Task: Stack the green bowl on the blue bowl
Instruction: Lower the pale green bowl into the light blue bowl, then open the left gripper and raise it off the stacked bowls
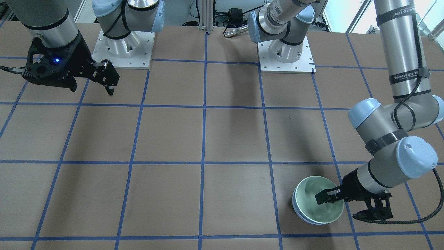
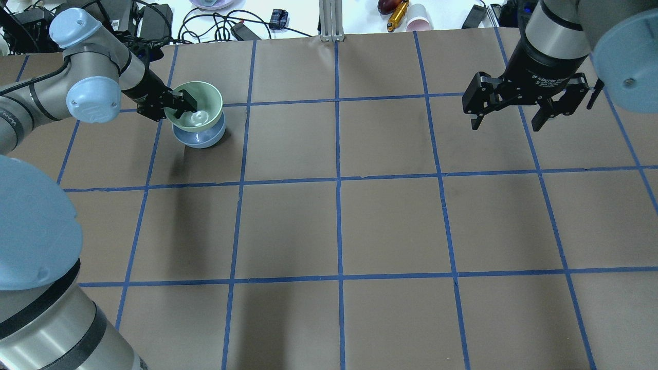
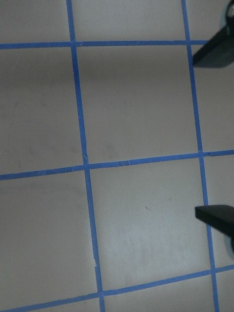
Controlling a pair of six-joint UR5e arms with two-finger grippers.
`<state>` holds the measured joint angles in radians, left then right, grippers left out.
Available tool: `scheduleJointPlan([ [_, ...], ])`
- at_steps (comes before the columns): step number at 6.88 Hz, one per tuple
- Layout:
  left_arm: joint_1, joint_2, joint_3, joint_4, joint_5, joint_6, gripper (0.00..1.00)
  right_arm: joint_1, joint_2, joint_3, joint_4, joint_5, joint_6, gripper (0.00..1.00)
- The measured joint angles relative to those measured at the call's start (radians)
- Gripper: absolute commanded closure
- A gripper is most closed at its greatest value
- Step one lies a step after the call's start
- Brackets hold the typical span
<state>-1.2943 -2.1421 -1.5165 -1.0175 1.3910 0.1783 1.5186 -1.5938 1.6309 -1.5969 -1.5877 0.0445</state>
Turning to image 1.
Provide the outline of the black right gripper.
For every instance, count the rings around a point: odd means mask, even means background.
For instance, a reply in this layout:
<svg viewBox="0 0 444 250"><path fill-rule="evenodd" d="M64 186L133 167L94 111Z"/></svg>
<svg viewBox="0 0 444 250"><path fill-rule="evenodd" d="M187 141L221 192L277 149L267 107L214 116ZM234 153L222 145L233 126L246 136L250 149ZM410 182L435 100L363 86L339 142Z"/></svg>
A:
<svg viewBox="0 0 444 250"><path fill-rule="evenodd" d="M113 95L119 74L113 71L110 60L95 62L81 33L65 46L45 47L38 37L32 39L27 63L21 76L32 84L67 88L75 92L75 77L91 78L104 84L108 95Z"/></svg>

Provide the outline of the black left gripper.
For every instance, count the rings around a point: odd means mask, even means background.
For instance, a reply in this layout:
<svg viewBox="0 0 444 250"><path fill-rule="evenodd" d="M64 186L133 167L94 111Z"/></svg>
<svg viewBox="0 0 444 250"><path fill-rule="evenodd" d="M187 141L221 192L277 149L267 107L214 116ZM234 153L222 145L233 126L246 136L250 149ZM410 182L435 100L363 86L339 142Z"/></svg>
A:
<svg viewBox="0 0 444 250"><path fill-rule="evenodd" d="M387 219L393 218L390 208L390 198L392 195L385 190L382 193L372 193L366 190L358 179L357 169L344 176L342 191L340 186L324 189L315 195L316 202L318 205L321 205L340 200L346 202L364 201L367 209L354 214L354 219L363 222L386 222Z"/></svg>

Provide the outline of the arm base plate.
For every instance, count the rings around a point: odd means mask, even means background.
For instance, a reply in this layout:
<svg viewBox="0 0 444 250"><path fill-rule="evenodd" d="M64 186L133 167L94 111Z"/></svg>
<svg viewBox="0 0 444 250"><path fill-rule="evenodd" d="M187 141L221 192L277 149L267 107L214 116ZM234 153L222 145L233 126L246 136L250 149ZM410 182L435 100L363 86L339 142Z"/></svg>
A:
<svg viewBox="0 0 444 250"><path fill-rule="evenodd" d="M296 46L280 40L257 43L262 73L314 74L317 72L308 38Z"/></svg>
<svg viewBox="0 0 444 250"><path fill-rule="evenodd" d="M113 40L100 30L92 52L96 61L108 59L116 69L149 70L156 33L132 31L128 37Z"/></svg>

